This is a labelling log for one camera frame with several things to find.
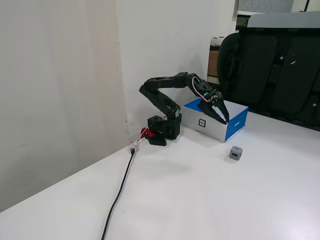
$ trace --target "table surface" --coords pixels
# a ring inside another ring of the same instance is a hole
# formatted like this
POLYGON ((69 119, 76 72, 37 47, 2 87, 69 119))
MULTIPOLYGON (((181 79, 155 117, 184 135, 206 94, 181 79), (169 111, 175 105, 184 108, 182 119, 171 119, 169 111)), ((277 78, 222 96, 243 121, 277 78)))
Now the table surface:
MULTIPOLYGON (((185 127, 166 147, 143 141, 106 239, 319 240, 319 151, 320 132, 254 113, 224 144, 185 127)), ((0 213, 0 239, 100 240, 129 158, 122 149, 0 213)))

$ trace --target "black robotic arm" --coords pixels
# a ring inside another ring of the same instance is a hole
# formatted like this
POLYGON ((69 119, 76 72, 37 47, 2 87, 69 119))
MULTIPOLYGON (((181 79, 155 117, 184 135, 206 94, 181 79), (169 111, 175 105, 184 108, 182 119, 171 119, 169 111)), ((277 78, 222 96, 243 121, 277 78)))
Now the black robotic arm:
POLYGON ((149 140, 150 144, 165 146, 167 144, 165 139, 174 140, 180 134, 181 108, 171 98, 160 92, 159 89, 179 89, 187 86, 196 96, 202 98, 198 107, 204 114, 222 124, 229 122, 229 113, 224 104, 222 94, 216 89, 212 89, 205 80, 198 77, 195 73, 188 74, 187 72, 181 72, 172 77, 150 78, 140 87, 139 92, 166 115, 166 120, 160 116, 153 116, 148 119, 148 127, 153 135, 146 135, 145 137, 149 140), (225 120, 213 110, 213 106, 220 109, 225 120))

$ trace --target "cardboard box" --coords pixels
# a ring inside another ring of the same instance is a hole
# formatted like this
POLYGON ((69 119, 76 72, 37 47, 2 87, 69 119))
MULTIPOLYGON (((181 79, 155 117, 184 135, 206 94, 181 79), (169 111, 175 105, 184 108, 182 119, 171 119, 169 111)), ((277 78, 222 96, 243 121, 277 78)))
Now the cardboard box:
MULTIPOLYGON (((201 98, 194 100, 181 109, 182 125, 187 128, 196 130, 211 138, 217 139, 224 143, 236 135, 246 124, 249 108, 230 101, 224 101, 229 111, 230 121, 224 125, 212 117, 205 115, 198 104, 201 98)), ((213 108, 223 119, 223 115, 216 107, 213 108)))
POLYGON ((217 62, 218 62, 219 51, 209 52, 209 62, 208 62, 208 75, 217 77, 217 62))

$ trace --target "small gray cube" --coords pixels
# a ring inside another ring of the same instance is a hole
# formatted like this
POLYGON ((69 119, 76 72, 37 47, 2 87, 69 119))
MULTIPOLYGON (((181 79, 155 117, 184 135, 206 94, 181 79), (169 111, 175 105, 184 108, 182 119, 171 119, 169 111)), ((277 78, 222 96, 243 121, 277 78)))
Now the small gray cube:
POLYGON ((229 158, 239 161, 242 155, 242 148, 233 146, 230 151, 229 158))

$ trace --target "cable plug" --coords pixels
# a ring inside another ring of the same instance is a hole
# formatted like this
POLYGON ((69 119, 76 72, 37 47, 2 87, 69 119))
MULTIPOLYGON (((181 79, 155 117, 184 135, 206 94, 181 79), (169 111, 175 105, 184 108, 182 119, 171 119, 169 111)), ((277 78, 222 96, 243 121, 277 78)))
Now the cable plug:
POLYGON ((139 144, 135 141, 135 142, 132 142, 132 143, 130 143, 129 144, 129 146, 128 146, 128 151, 129 151, 129 153, 137 153, 138 152, 138 150, 139 150, 139 144))

